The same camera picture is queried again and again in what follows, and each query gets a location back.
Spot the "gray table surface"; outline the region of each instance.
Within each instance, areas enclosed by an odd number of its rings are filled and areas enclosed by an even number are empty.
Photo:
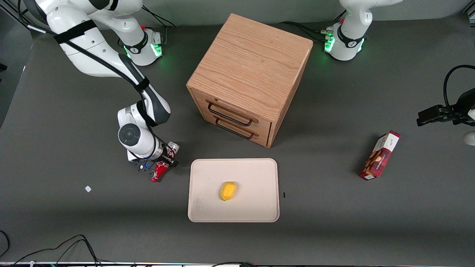
[[[0,229],[12,241],[2,260],[82,233],[113,261],[475,265],[475,148],[462,142],[473,128],[416,125],[419,111],[443,103],[447,71],[475,63],[465,15],[375,22],[350,62],[316,44],[271,149],[206,123],[185,87],[219,29],[170,29],[164,57],[140,68],[172,108],[155,132],[181,146],[179,167],[159,184],[137,176],[116,138],[116,113],[139,100],[134,89],[80,73],[52,38],[35,35],[0,129]],[[474,85],[473,71],[454,73],[450,101]],[[401,140],[382,177],[364,181],[357,173],[388,130]],[[277,222],[188,220],[193,160],[260,157],[278,163]],[[90,257],[79,246],[64,260]]]

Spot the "white tray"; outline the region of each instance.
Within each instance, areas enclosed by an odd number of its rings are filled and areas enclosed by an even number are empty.
[[[234,197],[219,195],[225,182]],[[193,222],[275,222],[279,218],[277,163],[273,159],[199,159],[191,164],[188,218]]]

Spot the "red box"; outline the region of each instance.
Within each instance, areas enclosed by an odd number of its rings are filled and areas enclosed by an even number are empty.
[[[370,158],[366,161],[364,169],[360,173],[361,178],[368,181],[381,176],[400,137],[401,135],[399,133],[389,131],[389,133],[386,133],[378,139]]]

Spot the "wooden cabinet top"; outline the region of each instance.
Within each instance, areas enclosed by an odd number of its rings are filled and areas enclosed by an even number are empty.
[[[276,121],[312,45],[309,39],[231,14],[187,86]]]

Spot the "drawer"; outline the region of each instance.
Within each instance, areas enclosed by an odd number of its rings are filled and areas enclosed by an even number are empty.
[[[207,97],[196,90],[193,90],[193,95],[204,117],[211,118],[211,115],[214,115],[218,117],[220,121],[235,125],[247,132],[258,133],[263,136],[269,135],[271,126],[269,121],[254,115],[244,114],[244,112],[229,107],[229,105],[220,102],[218,99]]]
[[[214,114],[206,113],[204,119],[205,121],[214,124],[228,132],[236,134],[237,136],[253,141],[259,145],[267,146],[267,140],[269,139],[267,135],[256,133],[249,129],[244,129],[242,127],[236,126],[232,122],[226,121]]]

